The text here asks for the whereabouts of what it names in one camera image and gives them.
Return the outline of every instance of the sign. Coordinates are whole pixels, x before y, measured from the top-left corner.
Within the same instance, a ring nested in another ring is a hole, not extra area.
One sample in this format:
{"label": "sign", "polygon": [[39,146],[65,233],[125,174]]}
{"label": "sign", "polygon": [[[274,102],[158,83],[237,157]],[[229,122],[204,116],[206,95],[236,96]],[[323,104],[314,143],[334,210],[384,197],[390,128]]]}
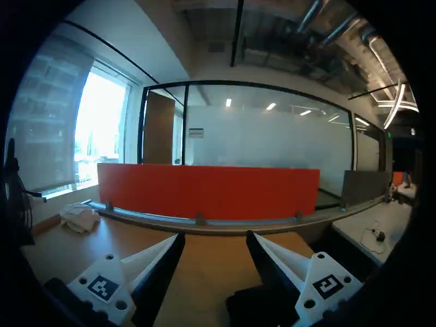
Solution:
{"label": "sign", "polygon": [[192,138],[203,138],[204,129],[202,128],[189,128],[189,137]]}

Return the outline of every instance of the white desk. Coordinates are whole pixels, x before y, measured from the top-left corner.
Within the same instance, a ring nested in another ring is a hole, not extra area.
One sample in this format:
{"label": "white desk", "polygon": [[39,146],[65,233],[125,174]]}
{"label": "white desk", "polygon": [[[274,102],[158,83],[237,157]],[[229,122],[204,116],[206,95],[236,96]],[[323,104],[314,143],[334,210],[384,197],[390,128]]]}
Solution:
{"label": "white desk", "polygon": [[[411,206],[398,204],[397,201],[380,203],[358,214],[333,222],[333,228],[376,264],[382,265],[393,247],[397,244],[409,222]],[[376,241],[376,237],[366,228],[377,228],[385,233],[384,245]],[[376,253],[368,250],[365,244]]]}

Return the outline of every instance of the roller shade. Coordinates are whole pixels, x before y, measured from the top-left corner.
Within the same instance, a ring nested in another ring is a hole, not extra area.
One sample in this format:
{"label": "roller shade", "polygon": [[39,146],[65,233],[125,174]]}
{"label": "roller shade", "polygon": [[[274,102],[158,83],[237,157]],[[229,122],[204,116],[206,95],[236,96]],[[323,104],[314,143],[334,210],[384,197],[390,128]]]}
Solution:
{"label": "roller shade", "polygon": [[77,110],[94,58],[51,36],[23,77],[8,122],[19,175],[28,190],[72,184]]}

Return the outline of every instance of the orange divider panel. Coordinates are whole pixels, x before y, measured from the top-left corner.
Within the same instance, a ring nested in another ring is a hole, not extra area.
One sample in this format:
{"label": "orange divider panel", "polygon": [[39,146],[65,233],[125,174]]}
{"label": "orange divider panel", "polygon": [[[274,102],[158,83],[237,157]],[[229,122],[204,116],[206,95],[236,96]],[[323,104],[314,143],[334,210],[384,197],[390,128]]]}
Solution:
{"label": "orange divider panel", "polygon": [[103,203],[141,213],[206,220],[313,214],[318,169],[99,163]]}
{"label": "orange divider panel", "polygon": [[392,183],[396,186],[403,184],[403,172],[393,172]]}

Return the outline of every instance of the towel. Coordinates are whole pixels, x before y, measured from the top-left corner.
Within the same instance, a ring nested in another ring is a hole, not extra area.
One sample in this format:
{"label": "towel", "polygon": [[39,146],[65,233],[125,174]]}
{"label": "towel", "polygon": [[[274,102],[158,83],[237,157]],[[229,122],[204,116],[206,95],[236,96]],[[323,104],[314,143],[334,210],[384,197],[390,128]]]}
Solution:
{"label": "towel", "polygon": [[82,203],[65,205],[59,213],[60,223],[66,223],[73,231],[83,233],[92,231],[94,224],[100,221],[100,216],[90,206]]}

